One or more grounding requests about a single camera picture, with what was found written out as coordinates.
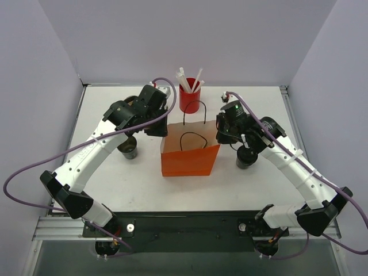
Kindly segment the orange paper bag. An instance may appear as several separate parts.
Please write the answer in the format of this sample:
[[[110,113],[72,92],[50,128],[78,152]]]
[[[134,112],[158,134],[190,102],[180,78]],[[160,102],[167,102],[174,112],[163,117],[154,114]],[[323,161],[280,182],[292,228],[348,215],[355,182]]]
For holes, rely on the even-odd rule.
[[[168,124],[160,145],[163,177],[209,176],[220,145],[215,120]]]

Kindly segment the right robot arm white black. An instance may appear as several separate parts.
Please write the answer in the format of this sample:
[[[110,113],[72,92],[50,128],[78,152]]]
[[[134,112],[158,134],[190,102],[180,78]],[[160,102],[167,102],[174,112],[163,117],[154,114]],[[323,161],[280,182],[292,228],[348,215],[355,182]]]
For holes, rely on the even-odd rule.
[[[321,236],[347,201],[334,189],[315,178],[317,170],[300,165],[303,151],[297,149],[284,129],[272,118],[260,123],[247,114],[234,96],[226,99],[216,116],[216,140],[220,144],[242,145],[237,149],[236,164],[240,169],[253,165],[259,155],[270,161],[302,195],[303,204],[267,205],[257,215],[256,230],[266,235],[276,228],[301,227],[313,236]]]

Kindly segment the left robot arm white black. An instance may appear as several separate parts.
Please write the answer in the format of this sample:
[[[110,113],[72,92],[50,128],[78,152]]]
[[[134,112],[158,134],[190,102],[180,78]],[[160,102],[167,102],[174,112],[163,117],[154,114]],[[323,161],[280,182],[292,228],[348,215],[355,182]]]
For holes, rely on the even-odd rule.
[[[170,89],[145,85],[138,96],[130,96],[110,105],[92,132],[91,143],[55,171],[40,176],[52,198],[73,219],[83,218],[96,224],[103,236],[111,236],[117,229],[114,214],[92,199],[84,189],[90,177],[118,146],[126,143],[134,133],[166,137]]]

